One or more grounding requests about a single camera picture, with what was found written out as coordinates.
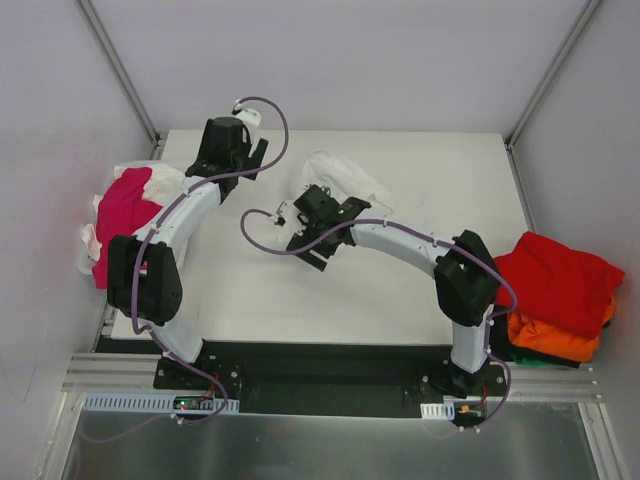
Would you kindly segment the white daisy print t-shirt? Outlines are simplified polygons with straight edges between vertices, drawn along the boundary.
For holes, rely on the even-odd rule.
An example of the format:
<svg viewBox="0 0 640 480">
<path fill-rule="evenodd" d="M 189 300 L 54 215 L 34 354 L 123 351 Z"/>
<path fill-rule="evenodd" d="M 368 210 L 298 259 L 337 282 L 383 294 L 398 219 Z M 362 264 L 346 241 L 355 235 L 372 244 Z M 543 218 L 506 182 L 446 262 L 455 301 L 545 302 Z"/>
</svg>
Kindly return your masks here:
<svg viewBox="0 0 640 480">
<path fill-rule="evenodd" d="M 285 183 L 284 200 L 296 200 L 311 185 L 319 186 L 339 204 L 356 197 L 380 208 L 385 214 L 393 212 L 393 197 L 389 190 L 375 180 L 355 161 L 330 151 L 315 151 L 294 164 Z M 285 247 L 294 233 L 301 229 L 277 227 L 276 245 Z"/>
</svg>

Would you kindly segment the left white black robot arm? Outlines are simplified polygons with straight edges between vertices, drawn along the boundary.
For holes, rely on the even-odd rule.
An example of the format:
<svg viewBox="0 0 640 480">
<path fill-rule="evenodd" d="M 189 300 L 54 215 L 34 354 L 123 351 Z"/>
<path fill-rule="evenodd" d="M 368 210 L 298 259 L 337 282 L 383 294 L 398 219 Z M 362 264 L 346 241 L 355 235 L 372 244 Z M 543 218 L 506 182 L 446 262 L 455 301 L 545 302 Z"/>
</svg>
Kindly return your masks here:
<svg viewBox="0 0 640 480">
<path fill-rule="evenodd" d="M 212 366 L 199 356 L 203 340 L 178 315 L 183 288 L 177 255 L 238 185 L 238 172 L 257 177 L 268 148 L 257 135 L 260 123 L 260 113 L 250 108 L 209 119 L 179 193 L 147 225 L 130 236 L 114 236 L 108 245 L 108 304 L 132 320 L 135 332 L 155 334 L 181 358 L 177 377 L 192 389 L 210 381 Z"/>
</svg>

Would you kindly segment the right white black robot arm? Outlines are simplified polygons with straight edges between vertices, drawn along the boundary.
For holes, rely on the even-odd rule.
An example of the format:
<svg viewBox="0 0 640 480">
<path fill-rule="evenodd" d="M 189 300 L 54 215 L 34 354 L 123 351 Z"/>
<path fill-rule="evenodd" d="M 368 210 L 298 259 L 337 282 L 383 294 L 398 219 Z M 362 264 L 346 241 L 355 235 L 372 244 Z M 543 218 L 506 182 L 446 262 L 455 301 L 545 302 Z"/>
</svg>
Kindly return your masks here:
<svg viewBox="0 0 640 480">
<path fill-rule="evenodd" d="M 498 268 L 473 231 L 442 239 L 390 221 L 369 202 L 349 197 L 338 202 L 317 185 L 293 201 L 298 225 L 286 250 L 319 271 L 342 245 L 387 254 L 434 280 L 437 302 L 452 322 L 448 366 L 429 375 L 442 393 L 464 398 L 485 383 L 489 362 L 489 315 L 501 286 Z"/>
</svg>

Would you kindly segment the pale pink white garment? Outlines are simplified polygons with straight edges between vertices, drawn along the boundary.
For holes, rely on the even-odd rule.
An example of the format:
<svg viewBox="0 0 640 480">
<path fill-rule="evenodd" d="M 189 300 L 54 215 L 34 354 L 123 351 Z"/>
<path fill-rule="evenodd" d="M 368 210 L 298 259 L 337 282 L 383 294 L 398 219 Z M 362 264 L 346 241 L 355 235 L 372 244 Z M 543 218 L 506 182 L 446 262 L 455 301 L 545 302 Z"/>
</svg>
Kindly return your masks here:
<svg viewBox="0 0 640 480">
<path fill-rule="evenodd" d="M 132 161 L 116 165 L 113 169 L 113 177 L 117 180 L 126 170 L 134 168 L 149 168 L 151 170 L 150 178 L 143 187 L 143 200 L 166 207 L 182 188 L 184 173 L 159 161 Z M 81 240 L 85 245 L 86 257 L 95 264 L 99 260 L 102 247 L 97 237 L 95 224 L 90 223 L 83 227 Z"/>
</svg>

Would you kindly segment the white laundry basket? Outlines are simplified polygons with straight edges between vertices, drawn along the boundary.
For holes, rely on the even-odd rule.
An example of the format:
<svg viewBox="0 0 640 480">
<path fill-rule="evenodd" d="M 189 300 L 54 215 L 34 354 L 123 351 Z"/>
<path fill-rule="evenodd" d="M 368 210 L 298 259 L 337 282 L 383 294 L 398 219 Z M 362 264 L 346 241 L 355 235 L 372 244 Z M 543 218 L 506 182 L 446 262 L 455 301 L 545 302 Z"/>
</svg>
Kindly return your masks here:
<svg viewBox="0 0 640 480">
<path fill-rule="evenodd" d="M 93 221 L 92 223 L 93 223 L 93 224 L 95 224 L 95 225 L 96 225 L 96 223 L 97 223 L 98 203 L 99 203 L 99 202 L 100 202 L 100 200 L 102 199 L 102 197 L 103 197 L 103 195 L 105 194 L 105 192 L 104 192 L 102 195 L 98 194 L 98 195 L 94 196 L 94 197 L 93 197 L 93 200 L 92 200 L 92 208 L 93 208 L 93 210 L 94 210 L 94 221 Z M 93 264 L 91 261 L 89 261 L 89 260 L 88 260 L 88 258 L 86 257 L 85 245 L 84 245 L 84 243 L 83 243 L 83 242 L 82 242 L 82 244 L 83 244 L 83 247 L 82 247 L 82 250 L 81 250 L 81 256 L 80 256 L 80 260 L 79 260 L 79 270 L 80 270 L 80 272 L 82 272 L 83 274 L 85 274 L 85 275 L 91 275 L 91 276 L 93 277 L 93 274 L 92 274 L 92 268 L 93 268 L 93 266 L 94 266 L 95 264 Z"/>
</svg>

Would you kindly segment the magenta t-shirt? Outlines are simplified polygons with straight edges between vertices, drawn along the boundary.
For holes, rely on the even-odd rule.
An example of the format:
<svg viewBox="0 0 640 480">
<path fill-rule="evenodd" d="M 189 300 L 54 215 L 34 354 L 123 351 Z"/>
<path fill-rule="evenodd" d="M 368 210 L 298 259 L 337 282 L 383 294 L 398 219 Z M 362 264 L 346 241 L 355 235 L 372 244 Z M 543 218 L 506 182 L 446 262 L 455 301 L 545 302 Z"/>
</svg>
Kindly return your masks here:
<svg viewBox="0 0 640 480">
<path fill-rule="evenodd" d="M 152 173 L 150 167 L 124 169 L 98 203 L 95 231 L 99 258 L 92 274 L 99 290 L 107 288 L 109 242 L 117 235 L 131 236 L 162 209 L 160 204 L 143 198 Z"/>
</svg>

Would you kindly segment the left aluminium corner profile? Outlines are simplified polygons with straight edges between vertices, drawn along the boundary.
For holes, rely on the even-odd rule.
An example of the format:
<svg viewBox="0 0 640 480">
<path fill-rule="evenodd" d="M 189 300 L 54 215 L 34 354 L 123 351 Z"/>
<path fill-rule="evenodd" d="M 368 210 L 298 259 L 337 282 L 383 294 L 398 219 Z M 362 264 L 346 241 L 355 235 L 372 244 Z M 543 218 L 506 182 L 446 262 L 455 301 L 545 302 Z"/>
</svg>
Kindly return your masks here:
<svg viewBox="0 0 640 480">
<path fill-rule="evenodd" d="M 119 55 L 119 52 L 111 39 L 111 36 L 102 21 L 100 14 L 90 0 L 76 0 L 76 6 L 82 15 L 89 32 L 94 37 L 102 51 L 106 63 L 111 70 L 116 83 L 119 85 L 140 127 L 142 128 L 151 146 L 151 155 L 155 156 L 162 146 L 163 136 L 152 120 L 145 107 L 137 88 L 132 81 L 129 72 Z"/>
</svg>

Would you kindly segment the aluminium corner profile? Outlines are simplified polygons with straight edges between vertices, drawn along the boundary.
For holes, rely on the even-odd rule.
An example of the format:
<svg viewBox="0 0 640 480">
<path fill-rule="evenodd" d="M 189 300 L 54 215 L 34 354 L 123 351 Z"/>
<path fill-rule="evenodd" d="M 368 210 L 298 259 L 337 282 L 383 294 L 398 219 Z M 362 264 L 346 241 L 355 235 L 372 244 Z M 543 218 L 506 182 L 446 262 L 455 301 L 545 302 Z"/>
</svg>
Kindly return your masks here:
<svg viewBox="0 0 640 480">
<path fill-rule="evenodd" d="M 533 120 L 544 99 L 552 89 L 554 82 L 559 78 L 565 64 L 576 50 L 594 17 L 604 4 L 605 1 L 603 0 L 588 0 L 584 2 L 584 5 L 579 10 L 579 13 L 563 37 L 558 49 L 526 102 L 515 125 L 506 135 L 505 147 L 508 152 L 514 149 L 525 129 Z"/>
<path fill-rule="evenodd" d="M 111 39 L 111 36 L 102 21 L 100 14 L 90 0 L 76 0 L 76 6 L 82 15 L 89 32 L 94 37 L 102 51 L 106 63 L 111 70 L 116 83 L 119 85 L 140 127 L 142 128 L 151 146 L 151 155 L 155 156 L 162 146 L 163 136 L 152 120 L 145 107 L 137 88 L 132 81 L 129 72 L 119 55 L 119 52 Z"/>
</svg>

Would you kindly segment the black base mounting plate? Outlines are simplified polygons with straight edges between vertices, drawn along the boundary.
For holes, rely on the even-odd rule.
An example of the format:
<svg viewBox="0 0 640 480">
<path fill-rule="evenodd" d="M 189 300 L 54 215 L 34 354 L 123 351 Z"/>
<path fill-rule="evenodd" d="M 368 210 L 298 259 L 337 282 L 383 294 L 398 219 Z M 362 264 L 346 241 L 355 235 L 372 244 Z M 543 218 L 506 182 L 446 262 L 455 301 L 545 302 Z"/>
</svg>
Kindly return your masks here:
<svg viewBox="0 0 640 480">
<path fill-rule="evenodd" d="M 420 407 L 446 398 L 498 401 L 507 375 L 486 364 L 470 377 L 455 372 L 447 346 L 246 343 L 209 341 L 193 373 L 161 358 L 156 389 L 203 393 L 241 412 L 371 418 L 417 418 Z"/>
</svg>

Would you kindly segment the black folded garment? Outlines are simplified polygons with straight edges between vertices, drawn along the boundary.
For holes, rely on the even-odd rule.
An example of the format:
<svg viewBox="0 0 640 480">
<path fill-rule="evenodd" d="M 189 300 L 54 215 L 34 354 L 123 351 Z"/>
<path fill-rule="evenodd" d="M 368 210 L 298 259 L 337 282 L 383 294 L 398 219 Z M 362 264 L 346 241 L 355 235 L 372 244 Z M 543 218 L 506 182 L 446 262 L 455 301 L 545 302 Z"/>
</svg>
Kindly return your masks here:
<svg viewBox="0 0 640 480">
<path fill-rule="evenodd" d="M 511 361 L 511 354 L 555 357 L 589 363 L 600 346 L 600 338 L 587 339 L 540 320 L 513 312 L 501 315 L 490 333 L 492 352 Z"/>
</svg>

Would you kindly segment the orange folded t-shirt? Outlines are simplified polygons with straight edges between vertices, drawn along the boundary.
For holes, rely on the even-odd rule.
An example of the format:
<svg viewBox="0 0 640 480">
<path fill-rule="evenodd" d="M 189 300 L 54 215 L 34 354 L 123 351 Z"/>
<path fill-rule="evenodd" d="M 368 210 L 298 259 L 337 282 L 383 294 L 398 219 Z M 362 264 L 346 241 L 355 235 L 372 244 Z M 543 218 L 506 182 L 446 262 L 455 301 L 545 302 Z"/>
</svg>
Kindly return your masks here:
<svg viewBox="0 0 640 480">
<path fill-rule="evenodd" d="M 615 312 L 615 294 L 584 303 L 576 295 L 547 297 L 547 304 L 507 316 L 507 338 L 518 349 L 577 363 L 591 360 L 600 333 Z"/>
</svg>

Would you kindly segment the red folded t-shirt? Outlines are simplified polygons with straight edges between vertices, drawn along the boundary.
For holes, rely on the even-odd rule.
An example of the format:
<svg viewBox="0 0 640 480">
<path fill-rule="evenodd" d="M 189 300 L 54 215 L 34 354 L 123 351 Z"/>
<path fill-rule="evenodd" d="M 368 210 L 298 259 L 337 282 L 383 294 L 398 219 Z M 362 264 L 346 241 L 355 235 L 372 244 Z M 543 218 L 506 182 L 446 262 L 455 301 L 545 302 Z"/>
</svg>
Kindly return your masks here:
<svg viewBox="0 0 640 480">
<path fill-rule="evenodd" d="M 517 310 L 586 339 L 599 336 L 625 272 L 601 257 L 526 232 L 494 259 L 517 296 Z"/>
</svg>

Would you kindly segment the green folded t-shirt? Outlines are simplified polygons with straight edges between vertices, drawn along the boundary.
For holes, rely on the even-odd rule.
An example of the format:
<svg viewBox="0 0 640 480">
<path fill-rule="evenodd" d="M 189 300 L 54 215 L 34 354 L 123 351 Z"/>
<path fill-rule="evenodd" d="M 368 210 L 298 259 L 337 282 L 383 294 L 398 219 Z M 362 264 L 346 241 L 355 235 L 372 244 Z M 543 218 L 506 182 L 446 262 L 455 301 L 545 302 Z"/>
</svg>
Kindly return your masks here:
<svg viewBox="0 0 640 480">
<path fill-rule="evenodd" d="M 518 355 L 515 353 L 511 354 L 511 360 L 518 365 L 531 366 L 531 367 L 557 366 L 557 367 L 564 367 L 564 368 L 570 368 L 570 369 L 578 369 L 581 366 L 580 362 L 562 359 L 562 358 L 555 358 L 555 357 L 538 358 L 538 357 Z"/>
</svg>

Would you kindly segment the right aluminium corner profile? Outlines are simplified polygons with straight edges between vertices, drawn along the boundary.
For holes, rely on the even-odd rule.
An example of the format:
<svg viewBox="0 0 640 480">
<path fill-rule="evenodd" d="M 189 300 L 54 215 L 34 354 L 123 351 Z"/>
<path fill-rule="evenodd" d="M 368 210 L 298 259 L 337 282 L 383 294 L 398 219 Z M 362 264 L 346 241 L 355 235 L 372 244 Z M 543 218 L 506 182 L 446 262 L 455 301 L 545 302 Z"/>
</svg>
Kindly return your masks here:
<svg viewBox="0 0 640 480">
<path fill-rule="evenodd" d="M 584 2 L 584 5 L 579 10 L 579 13 L 563 37 L 558 49 L 526 102 L 515 125 L 506 135 L 505 147 L 508 152 L 514 149 L 525 129 L 533 120 L 544 99 L 552 89 L 554 82 L 559 78 L 565 64 L 576 50 L 594 17 L 604 4 L 605 1 L 603 0 L 588 0 Z"/>
</svg>

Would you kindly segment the aluminium front rail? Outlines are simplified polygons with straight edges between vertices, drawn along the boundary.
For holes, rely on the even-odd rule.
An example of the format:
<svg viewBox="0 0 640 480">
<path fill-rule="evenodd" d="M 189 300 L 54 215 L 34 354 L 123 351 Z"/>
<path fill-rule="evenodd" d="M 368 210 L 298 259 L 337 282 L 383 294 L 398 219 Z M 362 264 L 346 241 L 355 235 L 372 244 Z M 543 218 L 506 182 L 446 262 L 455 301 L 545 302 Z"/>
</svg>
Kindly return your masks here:
<svg viewBox="0 0 640 480">
<path fill-rule="evenodd" d="M 151 390 L 158 360 L 158 355 L 79 353 L 70 361 L 62 390 Z"/>
</svg>

